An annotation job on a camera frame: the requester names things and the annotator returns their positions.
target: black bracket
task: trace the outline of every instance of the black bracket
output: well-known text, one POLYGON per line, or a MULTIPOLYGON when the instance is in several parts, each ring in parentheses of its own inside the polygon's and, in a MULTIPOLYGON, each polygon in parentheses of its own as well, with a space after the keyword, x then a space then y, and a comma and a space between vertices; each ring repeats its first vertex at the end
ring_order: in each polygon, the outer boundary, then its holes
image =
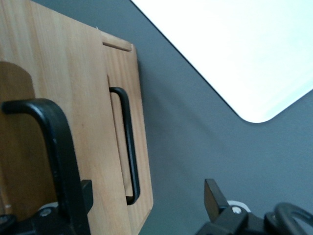
POLYGON ((290 203, 279 203, 264 219, 231 206, 213 179, 204 182, 204 204, 211 222, 197 235, 307 235, 295 218, 313 227, 313 215, 290 203))
POLYGON ((48 99, 8 101, 5 114, 29 114, 44 136, 58 207, 43 208, 31 218, 16 222, 0 216, 3 235, 90 235, 87 213, 93 205, 91 180, 80 181, 72 135, 62 109, 48 99))

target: black metal handle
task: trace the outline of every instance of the black metal handle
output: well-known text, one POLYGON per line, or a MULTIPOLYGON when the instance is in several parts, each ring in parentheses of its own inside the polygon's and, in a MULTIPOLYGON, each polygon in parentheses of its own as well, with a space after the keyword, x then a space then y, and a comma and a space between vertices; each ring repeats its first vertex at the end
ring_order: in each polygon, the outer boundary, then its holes
POLYGON ((29 114, 39 123, 59 203, 58 214, 78 235, 90 234, 72 135, 62 109, 48 99, 8 101, 1 108, 6 114, 29 114))
POLYGON ((307 235, 294 218, 313 227, 313 215, 290 203, 279 203, 274 210, 278 229, 284 235, 307 235))
POLYGON ((127 205, 132 205, 136 202, 136 200, 140 196, 140 185, 139 185, 138 169, 137 169, 137 162, 136 162, 136 153, 135 153, 135 146, 134 146, 134 135, 133 135, 133 126, 132 126, 132 117, 131 117, 129 99, 128 99, 126 91, 120 87, 110 87, 110 92, 118 94, 118 97, 120 98, 121 106, 122 106, 124 131, 125 131, 125 137, 126 137, 128 161, 129 161, 129 167, 130 167, 130 172, 131 172, 131 181, 132 181, 132 189, 133 189, 133 196, 126 196, 126 201, 127 201, 127 205))

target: wooden panel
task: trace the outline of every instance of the wooden panel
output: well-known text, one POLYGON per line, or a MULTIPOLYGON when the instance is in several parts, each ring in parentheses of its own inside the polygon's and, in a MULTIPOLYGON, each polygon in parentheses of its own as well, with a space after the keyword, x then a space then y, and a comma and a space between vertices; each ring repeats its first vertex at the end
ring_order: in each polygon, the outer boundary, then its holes
MULTIPOLYGON (((141 194, 134 205, 128 206, 128 213, 131 221, 132 234, 139 233, 143 223, 153 205, 152 187, 148 151, 143 119, 142 99, 138 75, 136 50, 132 45, 131 51, 124 51, 108 46, 103 46, 105 55, 105 66, 107 68, 110 87, 122 87, 130 99, 131 116, 134 132, 135 152, 137 157, 138 174, 141 194)), ((120 102, 118 98, 112 99, 114 110, 114 121, 117 125, 117 136, 124 136, 122 116, 119 114, 120 102)), ((118 138, 120 158, 122 166, 127 166, 127 155, 125 150, 125 138, 118 138)), ((123 169, 124 181, 129 183, 129 173, 123 169)))
POLYGON ((129 235, 100 31, 26 0, 0 1, 0 30, 0 61, 26 70, 35 97, 68 118, 81 179, 93 183, 92 234, 129 235))
POLYGON ((132 44, 123 39, 117 38, 105 32, 101 32, 101 37, 102 37, 102 44, 105 46, 109 46, 109 47, 113 47, 113 48, 125 50, 125 51, 132 50, 132 44))

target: bolt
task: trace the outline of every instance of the bolt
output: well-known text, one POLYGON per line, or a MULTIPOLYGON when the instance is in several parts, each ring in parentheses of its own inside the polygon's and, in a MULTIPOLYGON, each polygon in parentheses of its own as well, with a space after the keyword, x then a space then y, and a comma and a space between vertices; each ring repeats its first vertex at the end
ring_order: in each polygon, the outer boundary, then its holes
POLYGON ((52 212, 52 210, 49 209, 49 208, 44 209, 44 210, 42 210, 42 211, 40 212, 40 216, 41 216, 41 217, 45 217, 45 216, 49 215, 51 212, 52 212))
POLYGON ((232 207, 232 210, 235 214, 241 214, 243 212, 239 207, 232 207))

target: wooden cutting board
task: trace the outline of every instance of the wooden cutting board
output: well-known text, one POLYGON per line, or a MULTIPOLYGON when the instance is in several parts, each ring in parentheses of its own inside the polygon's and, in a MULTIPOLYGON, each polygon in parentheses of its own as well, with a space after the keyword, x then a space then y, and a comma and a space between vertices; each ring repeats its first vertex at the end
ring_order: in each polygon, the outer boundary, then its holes
MULTIPOLYGON (((0 1, 0 102, 48 98, 64 111, 81 179, 92 179, 92 234, 131 234, 101 33, 33 2, 0 1)), ((43 138, 27 115, 0 113, 0 212, 55 201, 43 138)))

